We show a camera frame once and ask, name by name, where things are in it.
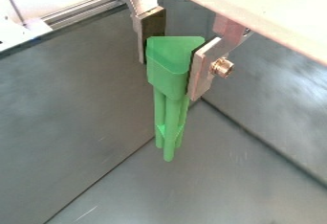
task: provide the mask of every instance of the gray surface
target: gray surface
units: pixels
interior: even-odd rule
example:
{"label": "gray surface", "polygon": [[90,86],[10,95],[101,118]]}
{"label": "gray surface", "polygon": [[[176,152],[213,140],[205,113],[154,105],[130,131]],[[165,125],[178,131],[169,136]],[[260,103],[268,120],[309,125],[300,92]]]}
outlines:
{"label": "gray surface", "polygon": [[153,142],[47,224],[325,224],[327,191],[204,102],[170,163]]}
{"label": "gray surface", "polygon": [[0,60],[0,218],[43,223],[152,137],[128,11]]}
{"label": "gray surface", "polygon": [[204,98],[327,183],[327,67],[254,34]]}

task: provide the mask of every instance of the bolt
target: bolt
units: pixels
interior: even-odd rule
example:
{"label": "bolt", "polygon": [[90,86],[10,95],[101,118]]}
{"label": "bolt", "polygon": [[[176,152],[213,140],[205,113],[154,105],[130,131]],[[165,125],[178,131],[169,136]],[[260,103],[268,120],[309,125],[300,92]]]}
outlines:
{"label": "bolt", "polygon": [[226,78],[233,69],[233,63],[229,62],[224,57],[218,58],[210,64],[210,73],[218,75],[221,78]]}

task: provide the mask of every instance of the metal plate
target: metal plate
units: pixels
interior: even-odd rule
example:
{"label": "metal plate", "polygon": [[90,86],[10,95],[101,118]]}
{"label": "metal plate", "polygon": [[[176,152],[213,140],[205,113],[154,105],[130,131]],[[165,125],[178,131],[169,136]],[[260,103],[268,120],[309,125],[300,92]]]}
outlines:
{"label": "metal plate", "polygon": [[325,224],[327,191],[201,102],[170,163],[152,141],[47,224]]}
{"label": "metal plate", "polygon": [[1,223],[43,223],[153,136],[136,60],[128,11],[0,60]]}

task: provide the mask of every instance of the gray metal floor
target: gray metal floor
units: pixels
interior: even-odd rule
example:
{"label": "gray metal floor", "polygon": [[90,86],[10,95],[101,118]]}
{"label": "gray metal floor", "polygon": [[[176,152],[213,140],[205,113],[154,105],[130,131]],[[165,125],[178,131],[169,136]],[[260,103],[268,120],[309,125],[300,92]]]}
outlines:
{"label": "gray metal floor", "polygon": [[327,190],[205,102],[172,163],[153,142],[47,224],[325,224]]}

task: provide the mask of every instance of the metal clamp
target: metal clamp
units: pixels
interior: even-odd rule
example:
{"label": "metal clamp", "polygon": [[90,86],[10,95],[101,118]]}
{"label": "metal clamp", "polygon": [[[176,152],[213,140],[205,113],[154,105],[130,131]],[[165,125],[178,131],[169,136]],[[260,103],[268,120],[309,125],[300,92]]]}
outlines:
{"label": "metal clamp", "polygon": [[221,37],[214,37],[193,51],[192,67],[188,85],[188,96],[197,100],[209,89],[214,74],[226,77],[233,64],[225,59],[228,53],[252,35],[249,29],[216,14],[213,32]]}
{"label": "metal clamp", "polygon": [[133,30],[137,34],[138,62],[145,64],[145,43],[150,36],[164,36],[165,9],[157,0],[125,0],[132,12]]}

